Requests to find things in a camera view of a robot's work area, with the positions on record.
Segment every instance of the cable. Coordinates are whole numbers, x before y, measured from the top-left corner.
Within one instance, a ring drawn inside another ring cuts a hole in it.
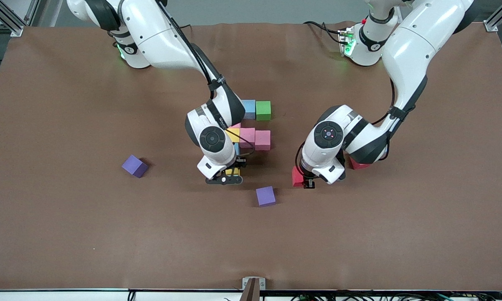
[[[330,29],[327,29],[327,28],[325,28],[325,27],[322,27],[321,25],[319,25],[318,23],[316,23],[316,22],[314,22],[314,21],[307,21],[307,22],[305,22],[305,23],[303,23],[303,24],[312,24],[312,25],[318,26],[318,27],[319,27],[322,31],[328,31],[328,32],[330,32],[330,33],[335,33],[335,34],[337,34],[337,33],[338,33],[338,32],[335,32],[335,31],[333,31],[333,30],[330,30]]]
[[[331,35],[331,33],[329,32],[329,29],[327,29],[327,26],[325,25],[325,22],[323,22],[322,25],[325,28],[326,33],[333,39],[333,41],[337,42],[338,44],[342,44],[342,45],[347,45],[348,44],[348,42],[339,41],[336,38],[334,38],[333,35]]]
[[[239,157],[247,157],[247,156],[250,156],[252,155],[253,153],[255,153],[255,145],[253,145],[251,142],[247,141],[246,139],[243,139],[240,135],[236,135],[234,132],[230,131],[229,129],[226,129],[225,131],[231,133],[232,135],[235,135],[236,137],[238,137],[239,139],[242,139],[243,141],[247,142],[247,144],[249,145],[252,145],[252,149],[251,149],[251,152],[250,153],[246,153],[246,154],[243,154],[243,155],[239,155]]]
[[[210,79],[210,75],[208,74],[208,71],[206,70],[206,67],[204,66],[203,60],[199,57],[199,54],[197,53],[197,50],[195,50],[195,48],[193,48],[193,46],[191,45],[191,43],[188,41],[188,38],[186,38],[186,35],[182,32],[182,30],[180,29],[180,26],[175,21],[175,19],[173,19],[173,17],[171,17],[171,15],[169,15],[169,13],[167,12],[167,10],[165,10],[165,6],[161,2],[161,0],[157,0],[156,3],[158,4],[158,6],[161,9],[161,11],[163,12],[163,14],[167,17],[167,19],[169,20],[169,22],[171,23],[171,25],[173,25],[173,27],[175,28],[176,32],[180,35],[180,38],[182,38],[182,40],[184,41],[184,43],[186,44],[186,46],[188,46],[188,48],[191,51],[193,57],[195,57],[195,60],[197,61],[197,63],[199,64],[199,67],[203,71],[204,77],[206,78],[206,81],[208,82],[208,85],[212,84],[212,80]],[[210,91],[210,99],[213,99],[213,98],[214,98],[214,91]]]
[[[390,85],[392,86],[392,101],[390,102],[390,106],[392,107],[394,105],[394,101],[396,100],[396,87],[394,86],[394,82],[392,82],[392,78],[390,79]],[[372,125],[376,125],[379,122],[383,121],[386,116],[388,115],[388,112],[383,115],[383,117],[379,118],[376,122],[372,122]]]
[[[332,39],[333,41],[337,42],[338,44],[342,44],[342,45],[347,45],[348,43],[347,42],[343,42],[343,41],[339,41],[337,40],[336,38],[334,38],[331,33],[334,33],[334,34],[338,34],[337,31],[333,31],[333,30],[330,30],[327,28],[327,26],[325,25],[325,22],[323,22],[321,25],[319,25],[318,23],[314,22],[314,21],[307,21],[303,24],[309,24],[309,25],[316,25],[318,26],[322,31],[325,31]]]
[[[136,299],[136,291],[130,290],[128,293],[127,301],[134,301]]]
[[[446,296],[442,295],[441,293],[436,293],[436,294],[437,294],[437,295],[439,295],[440,297],[442,297],[442,298],[446,299],[447,301],[454,301],[453,299],[448,298],[448,297],[446,297]]]
[[[297,159],[299,158],[299,153],[301,152],[301,149],[303,148],[304,145],[305,143],[302,143],[301,146],[299,146],[299,149],[297,149],[297,152],[295,154],[295,168],[303,176],[303,179],[308,179],[308,180],[317,179],[319,177],[317,176],[309,177],[305,175],[301,169],[299,169],[299,162],[297,162]]]

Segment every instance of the purple cube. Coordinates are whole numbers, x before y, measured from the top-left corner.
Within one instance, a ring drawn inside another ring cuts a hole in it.
[[[134,155],[130,156],[122,167],[131,175],[140,178],[149,169],[147,164],[136,158]]]
[[[256,190],[258,198],[258,206],[266,207],[275,204],[275,194],[273,194],[273,186],[259,188]]]

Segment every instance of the green led light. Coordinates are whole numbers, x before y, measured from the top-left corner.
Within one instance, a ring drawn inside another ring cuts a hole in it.
[[[122,50],[121,50],[121,47],[120,47],[119,45],[117,45],[117,49],[118,49],[118,50],[119,50],[119,52],[121,53],[121,58],[122,58],[122,59],[124,59],[124,60],[126,60],[126,59],[125,59],[125,55],[123,55]]]
[[[356,45],[356,40],[353,38],[349,44],[346,45],[346,51],[344,52],[347,56],[353,53],[353,48]]]

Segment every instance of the blue cube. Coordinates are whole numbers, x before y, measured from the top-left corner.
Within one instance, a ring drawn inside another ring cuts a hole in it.
[[[256,100],[243,100],[242,103],[245,108],[243,119],[256,119]]]
[[[149,169],[147,164],[136,158],[134,155],[130,156],[122,167],[135,177],[142,177],[142,175]]]

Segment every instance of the gray floor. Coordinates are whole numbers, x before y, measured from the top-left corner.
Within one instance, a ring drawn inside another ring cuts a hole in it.
[[[482,1],[482,14],[486,19],[502,0]],[[359,21],[367,15],[362,0],[169,0],[168,10],[180,25],[213,25],[217,23],[303,23],[317,21],[337,23],[343,20]],[[65,0],[47,0],[42,6],[39,26],[85,27],[85,23],[69,11]],[[498,35],[502,41],[502,25]],[[0,34],[0,59],[4,56],[8,34]]]

